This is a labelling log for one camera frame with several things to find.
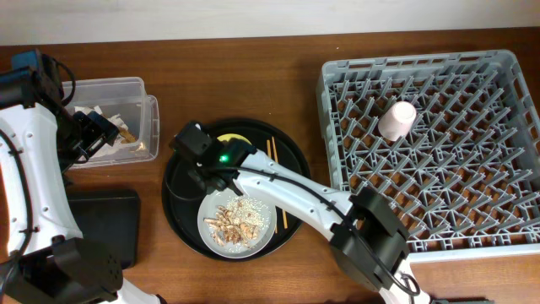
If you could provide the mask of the pink cup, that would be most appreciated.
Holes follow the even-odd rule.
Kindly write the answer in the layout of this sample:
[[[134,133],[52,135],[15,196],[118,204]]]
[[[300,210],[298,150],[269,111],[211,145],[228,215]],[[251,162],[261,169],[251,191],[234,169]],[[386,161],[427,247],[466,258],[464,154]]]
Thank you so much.
[[[379,133],[383,138],[397,141],[409,133],[416,116],[417,111],[411,103],[398,101],[379,120]]]

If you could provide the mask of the yellow bowl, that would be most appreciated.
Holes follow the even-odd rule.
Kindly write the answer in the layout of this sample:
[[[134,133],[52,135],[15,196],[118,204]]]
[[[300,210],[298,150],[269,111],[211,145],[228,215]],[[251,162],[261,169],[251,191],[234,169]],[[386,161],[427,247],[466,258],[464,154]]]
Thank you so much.
[[[221,143],[223,146],[229,146],[231,144],[238,144],[239,142],[242,145],[251,146],[251,141],[243,135],[238,133],[225,133],[219,135],[216,140]]]

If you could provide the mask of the white paper napkin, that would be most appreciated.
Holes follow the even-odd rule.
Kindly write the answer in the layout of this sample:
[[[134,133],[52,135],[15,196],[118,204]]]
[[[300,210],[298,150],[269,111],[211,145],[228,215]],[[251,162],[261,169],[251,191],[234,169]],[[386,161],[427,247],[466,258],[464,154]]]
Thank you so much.
[[[116,136],[114,144],[112,146],[110,146],[109,144],[104,144],[104,146],[100,148],[94,154],[94,157],[100,158],[100,157],[105,157],[107,155],[113,155],[116,152],[118,152],[120,149],[123,149],[129,143],[128,139],[126,138],[126,135],[130,136],[131,134],[128,132],[127,125],[121,119],[120,114],[116,114],[112,117],[107,117],[99,106],[94,106],[94,107],[75,106],[74,110],[81,111],[86,115],[88,115],[92,111],[95,111],[96,113],[105,117],[109,122],[114,124],[119,130],[119,134]]]

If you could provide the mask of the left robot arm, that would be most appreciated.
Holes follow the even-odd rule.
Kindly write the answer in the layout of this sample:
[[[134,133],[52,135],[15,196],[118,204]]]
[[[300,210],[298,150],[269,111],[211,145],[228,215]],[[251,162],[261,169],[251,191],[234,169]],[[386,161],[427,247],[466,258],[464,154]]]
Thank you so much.
[[[63,173],[84,163],[117,126],[92,111],[69,114],[60,72],[38,50],[12,57],[1,75],[1,174],[8,204],[8,261],[1,294],[21,303],[161,303],[123,277],[105,244],[84,238]]]

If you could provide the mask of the food scraps and rice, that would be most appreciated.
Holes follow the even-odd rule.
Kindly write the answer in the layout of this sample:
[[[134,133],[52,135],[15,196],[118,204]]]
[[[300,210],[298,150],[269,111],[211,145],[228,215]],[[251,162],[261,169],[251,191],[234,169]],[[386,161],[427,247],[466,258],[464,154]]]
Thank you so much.
[[[252,249],[269,227],[267,207],[252,198],[232,198],[226,205],[217,205],[202,218],[209,236],[220,247]]]

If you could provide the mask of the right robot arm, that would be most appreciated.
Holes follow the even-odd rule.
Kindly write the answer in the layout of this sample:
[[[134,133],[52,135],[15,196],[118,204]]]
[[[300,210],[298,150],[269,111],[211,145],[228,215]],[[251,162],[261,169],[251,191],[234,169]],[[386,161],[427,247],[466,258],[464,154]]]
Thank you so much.
[[[328,240],[340,269],[385,302],[431,301],[410,267],[409,233],[379,193],[325,187],[245,140],[218,140],[199,122],[185,125],[170,147],[189,162],[194,181],[207,193],[229,189],[256,198],[317,230]]]

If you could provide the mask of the gold snack wrapper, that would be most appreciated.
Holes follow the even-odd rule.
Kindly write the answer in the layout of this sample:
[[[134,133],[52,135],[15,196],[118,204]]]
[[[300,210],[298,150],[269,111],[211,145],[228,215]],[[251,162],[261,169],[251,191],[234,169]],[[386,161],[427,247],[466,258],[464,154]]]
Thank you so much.
[[[120,128],[119,129],[119,134],[121,136],[121,143],[122,144],[131,144],[131,143],[135,143],[137,141],[137,138],[134,135],[132,135],[125,128]]]

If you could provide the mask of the grey plate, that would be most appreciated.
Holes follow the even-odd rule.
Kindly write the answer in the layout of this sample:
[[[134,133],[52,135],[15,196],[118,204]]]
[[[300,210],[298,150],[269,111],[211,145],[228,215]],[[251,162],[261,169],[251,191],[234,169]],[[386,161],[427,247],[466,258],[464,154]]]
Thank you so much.
[[[226,189],[206,196],[197,228],[204,244],[222,258],[240,260],[260,253],[274,236],[276,209],[257,198]]]

